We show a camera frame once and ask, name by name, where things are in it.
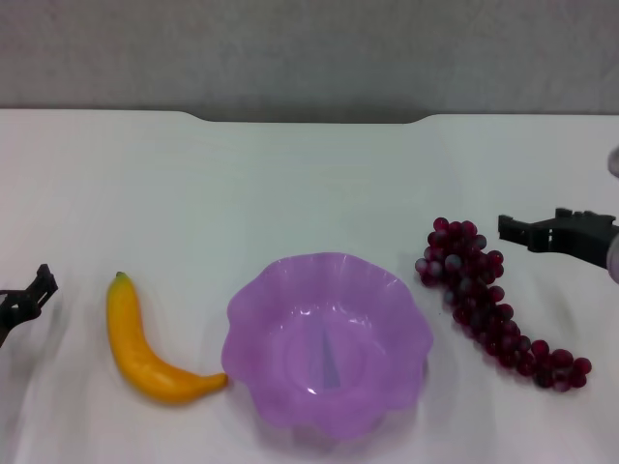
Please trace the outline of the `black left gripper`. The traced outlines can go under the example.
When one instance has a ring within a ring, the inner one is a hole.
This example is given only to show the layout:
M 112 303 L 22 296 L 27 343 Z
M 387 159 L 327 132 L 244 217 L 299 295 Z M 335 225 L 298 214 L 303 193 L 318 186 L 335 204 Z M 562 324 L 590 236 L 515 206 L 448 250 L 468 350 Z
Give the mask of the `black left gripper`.
M 42 264 L 34 281 L 24 290 L 1 290 L 0 346 L 18 325 L 41 316 L 44 305 L 58 290 L 55 277 L 47 264 Z M 27 301 L 28 309 L 22 305 Z

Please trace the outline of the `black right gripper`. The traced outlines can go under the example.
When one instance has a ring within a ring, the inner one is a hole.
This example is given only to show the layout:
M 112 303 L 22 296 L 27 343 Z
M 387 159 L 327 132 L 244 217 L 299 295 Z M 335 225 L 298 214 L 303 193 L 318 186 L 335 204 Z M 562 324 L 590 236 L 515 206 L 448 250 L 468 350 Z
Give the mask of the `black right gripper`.
M 575 253 L 585 249 L 584 260 L 607 271 L 618 270 L 618 226 L 616 217 L 592 211 L 557 208 L 555 217 L 525 222 L 513 217 L 498 217 L 501 240 L 526 247 L 535 253 Z M 586 246 L 578 228 L 604 228 L 596 231 Z

